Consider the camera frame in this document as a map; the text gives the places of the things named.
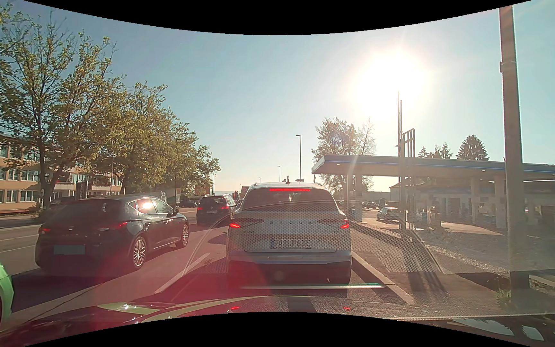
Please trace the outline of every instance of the sun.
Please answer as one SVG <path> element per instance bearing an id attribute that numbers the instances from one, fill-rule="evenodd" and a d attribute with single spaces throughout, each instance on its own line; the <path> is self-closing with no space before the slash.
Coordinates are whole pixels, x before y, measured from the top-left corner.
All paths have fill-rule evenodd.
<path id="1" fill-rule="evenodd" d="M 375 53 L 356 73 L 350 97 L 366 117 L 393 115 L 397 113 L 398 92 L 404 104 L 420 101 L 426 75 L 426 70 L 409 54 Z"/>

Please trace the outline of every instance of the gas station canopy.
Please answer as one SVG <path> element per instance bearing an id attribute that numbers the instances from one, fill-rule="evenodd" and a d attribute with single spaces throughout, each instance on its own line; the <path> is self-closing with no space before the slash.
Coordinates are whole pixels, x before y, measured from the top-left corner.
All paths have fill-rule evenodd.
<path id="1" fill-rule="evenodd" d="M 399 177 L 398 157 L 328 154 L 312 168 L 314 175 Z M 481 178 L 505 174 L 505 163 L 458 159 L 405 158 L 405 177 Z M 555 180 L 555 165 L 524 163 L 524 180 Z"/>

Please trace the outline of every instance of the car rear window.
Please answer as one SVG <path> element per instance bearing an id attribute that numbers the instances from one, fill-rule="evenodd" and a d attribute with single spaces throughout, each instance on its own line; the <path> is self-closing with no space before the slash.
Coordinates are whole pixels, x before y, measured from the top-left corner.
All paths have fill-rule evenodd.
<path id="1" fill-rule="evenodd" d="M 248 191 L 242 208 L 284 212 L 338 211 L 331 193 L 312 188 L 257 188 Z"/>
<path id="2" fill-rule="evenodd" d="M 57 219 L 109 219 L 121 212 L 119 200 L 81 200 L 67 204 L 57 214 Z"/>
<path id="3" fill-rule="evenodd" d="M 220 196 L 205 196 L 200 201 L 201 206 L 226 206 L 226 198 Z"/>

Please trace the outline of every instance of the car roof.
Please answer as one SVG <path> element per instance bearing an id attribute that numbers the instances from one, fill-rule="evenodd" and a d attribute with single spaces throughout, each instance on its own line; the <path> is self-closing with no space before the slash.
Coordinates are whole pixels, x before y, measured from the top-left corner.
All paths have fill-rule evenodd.
<path id="1" fill-rule="evenodd" d="M 309 183 L 309 182 L 267 182 L 267 183 L 254 183 L 254 185 L 250 186 L 248 191 L 257 188 L 315 188 L 315 189 L 322 189 L 328 191 L 327 188 L 324 186 L 318 185 L 316 183 Z"/>
<path id="2" fill-rule="evenodd" d="M 97 195 L 92 196 L 91 198 L 80 199 L 77 201 L 84 201 L 84 200 L 119 200 L 124 202 L 135 201 L 138 199 L 143 198 L 152 198 L 161 200 L 159 197 L 150 194 L 124 194 L 124 195 Z"/>

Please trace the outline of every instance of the sign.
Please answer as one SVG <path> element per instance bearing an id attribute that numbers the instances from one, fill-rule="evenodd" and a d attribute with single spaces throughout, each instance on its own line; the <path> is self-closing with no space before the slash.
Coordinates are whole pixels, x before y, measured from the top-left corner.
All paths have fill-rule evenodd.
<path id="1" fill-rule="evenodd" d="M 76 183 L 76 196 L 78 199 L 87 198 L 87 181 Z"/>

